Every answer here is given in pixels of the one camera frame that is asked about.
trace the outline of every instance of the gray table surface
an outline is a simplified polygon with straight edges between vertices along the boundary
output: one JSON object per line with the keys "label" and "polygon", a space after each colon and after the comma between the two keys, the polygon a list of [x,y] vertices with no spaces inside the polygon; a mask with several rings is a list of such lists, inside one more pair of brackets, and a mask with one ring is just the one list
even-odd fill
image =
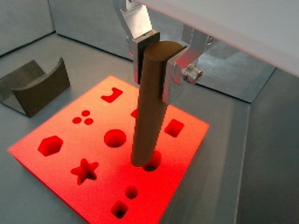
{"label": "gray table surface", "polygon": [[[65,58],[71,88],[34,117],[0,105],[0,222],[86,223],[7,149],[111,74],[133,85],[133,62],[53,34],[0,58],[0,77],[30,60],[49,73]],[[249,103],[190,86],[174,104],[210,124],[162,223],[235,223]]]}

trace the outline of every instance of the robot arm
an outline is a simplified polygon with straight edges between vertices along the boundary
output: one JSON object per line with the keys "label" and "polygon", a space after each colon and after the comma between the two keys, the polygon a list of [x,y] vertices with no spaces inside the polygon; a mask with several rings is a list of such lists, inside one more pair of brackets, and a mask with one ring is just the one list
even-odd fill
{"label": "robot arm", "polygon": [[299,2],[138,0],[299,77]]}
{"label": "robot arm", "polygon": [[191,63],[215,40],[186,25],[182,40],[189,47],[171,41],[161,42],[146,6],[134,0],[114,0],[114,5],[134,56],[135,82],[141,84],[131,162],[143,166],[155,150],[167,104],[181,95],[183,83],[197,84],[201,79],[202,70]]}

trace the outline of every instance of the gray wall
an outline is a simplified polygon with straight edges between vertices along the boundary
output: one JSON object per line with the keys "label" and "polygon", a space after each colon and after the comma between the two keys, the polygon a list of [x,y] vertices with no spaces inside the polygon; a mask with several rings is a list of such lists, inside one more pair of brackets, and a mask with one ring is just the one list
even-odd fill
{"label": "gray wall", "polygon": [[[127,35],[111,0],[50,0],[57,32],[105,51],[131,59]],[[154,28],[162,39],[181,42],[183,24],[149,10]]]}
{"label": "gray wall", "polygon": [[277,69],[250,108],[238,224],[299,223],[298,87]]}
{"label": "gray wall", "polygon": [[0,1],[0,56],[54,31],[49,0]]}

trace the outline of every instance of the curved block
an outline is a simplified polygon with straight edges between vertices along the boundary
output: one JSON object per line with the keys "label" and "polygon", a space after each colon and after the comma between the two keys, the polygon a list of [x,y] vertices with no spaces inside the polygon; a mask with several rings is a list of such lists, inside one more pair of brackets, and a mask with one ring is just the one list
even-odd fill
{"label": "curved block", "polygon": [[3,104],[33,117],[70,85],[65,61],[61,58],[58,66],[50,73],[41,75],[26,86],[11,87],[14,95],[3,101]]}
{"label": "curved block", "polygon": [[0,102],[13,95],[13,88],[26,87],[35,79],[45,75],[45,71],[33,60],[0,79]]}

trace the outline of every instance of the metal enclosure wall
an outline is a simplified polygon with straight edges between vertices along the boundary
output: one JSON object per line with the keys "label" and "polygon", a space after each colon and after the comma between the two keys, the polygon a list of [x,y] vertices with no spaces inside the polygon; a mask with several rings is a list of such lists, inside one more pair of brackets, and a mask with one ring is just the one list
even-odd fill
{"label": "metal enclosure wall", "polygon": [[54,32],[49,0],[2,0],[0,29],[0,56]]}
{"label": "metal enclosure wall", "polygon": [[250,107],[238,224],[299,221],[298,87],[277,69]]}

